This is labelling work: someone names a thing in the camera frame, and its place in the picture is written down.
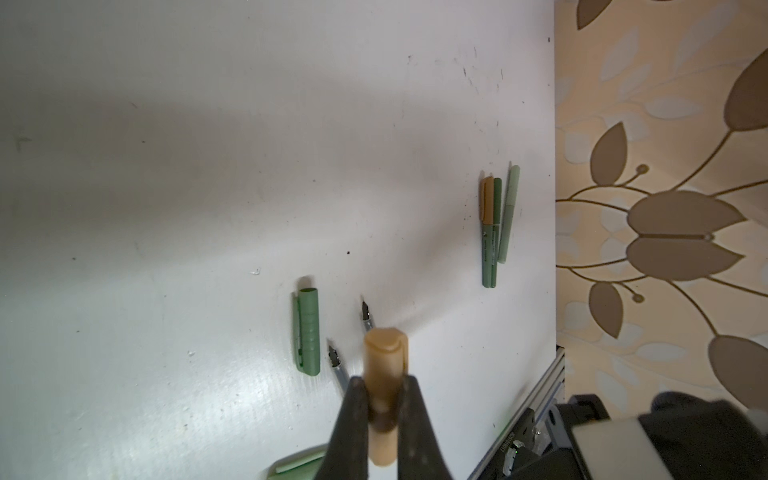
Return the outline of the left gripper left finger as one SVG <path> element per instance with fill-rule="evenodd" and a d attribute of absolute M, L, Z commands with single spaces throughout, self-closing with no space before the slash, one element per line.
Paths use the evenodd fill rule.
<path fill-rule="evenodd" d="M 316 480 L 368 478 L 369 398 L 364 380 L 351 377 Z"/>

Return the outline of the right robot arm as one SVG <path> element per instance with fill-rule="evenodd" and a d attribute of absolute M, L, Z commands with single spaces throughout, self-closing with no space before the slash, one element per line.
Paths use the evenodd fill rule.
<path fill-rule="evenodd" d="M 596 395 L 574 395 L 544 415 L 536 452 L 526 411 L 476 473 L 478 479 L 764 479 L 767 414 L 682 392 L 656 395 L 648 412 L 613 419 Z"/>

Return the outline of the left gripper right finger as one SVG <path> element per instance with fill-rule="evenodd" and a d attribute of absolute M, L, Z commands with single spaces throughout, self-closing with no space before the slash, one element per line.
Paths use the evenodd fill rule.
<path fill-rule="evenodd" d="M 397 420 L 397 478 L 451 479 L 415 376 L 408 375 L 403 379 Z"/>

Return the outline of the dark green pen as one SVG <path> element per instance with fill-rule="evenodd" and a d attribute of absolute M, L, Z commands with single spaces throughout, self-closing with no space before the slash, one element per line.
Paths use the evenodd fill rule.
<path fill-rule="evenodd" d="M 507 261 L 511 239 L 512 223 L 517 200 L 521 168 L 519 165 L 511 165 L 508 170 L 506 193 L 504 196 L 503 216 L 498 245 L 498 262 L 504 264 Z"/>
<path fill-rule="evenodd" d="M 502 216 L 502 187 L 503 181 L 499 177 L 493 179 L 493 225 L 492 225 L 492 264 L 491 264 L 491 282 L 490 287 L 495 288 L 497 284 L 498 252 L 500 243 L 500 229 Z"/>

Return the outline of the tan pen cap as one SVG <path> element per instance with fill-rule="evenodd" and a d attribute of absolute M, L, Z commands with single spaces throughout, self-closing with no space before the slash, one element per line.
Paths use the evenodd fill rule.
<path fill-rule="evenodd" d="M 483 225 L 492 225 L 494 222 L 494 187 L 495 178 L 485 177 L 480 182 L 480 219 Z"/>
<path fill-rule="evenodd" d="M 398 401 L 408 375 L 408 336 L 374 328 L 364 336 L 363 381 L 368 394 L 368 456 L 377 467 L 397 459 Z"/>

